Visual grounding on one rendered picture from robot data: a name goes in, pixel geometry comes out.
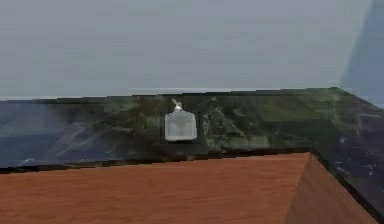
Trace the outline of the wooden cabinet with marble worktop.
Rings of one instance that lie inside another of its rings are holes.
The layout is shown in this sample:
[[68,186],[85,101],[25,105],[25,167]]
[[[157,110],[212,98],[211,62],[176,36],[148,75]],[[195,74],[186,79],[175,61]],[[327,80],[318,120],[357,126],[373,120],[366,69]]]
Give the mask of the wooden cabinet with marble worktop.
[[[173,99],[196,139],[165,139]],[[384,224],[384,108],[337,87],[0,98],[0,224]]]

